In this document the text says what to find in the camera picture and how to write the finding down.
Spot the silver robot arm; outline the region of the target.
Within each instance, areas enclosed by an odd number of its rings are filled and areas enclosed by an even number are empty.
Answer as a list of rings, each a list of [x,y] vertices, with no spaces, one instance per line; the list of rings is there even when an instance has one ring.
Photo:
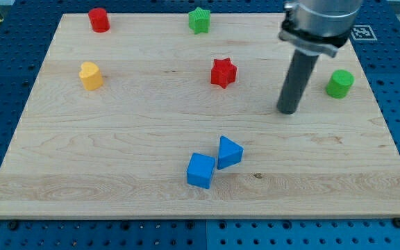
[[[334,58],[347,42],[362,0],[289,0],[278,34],[307,56]]]

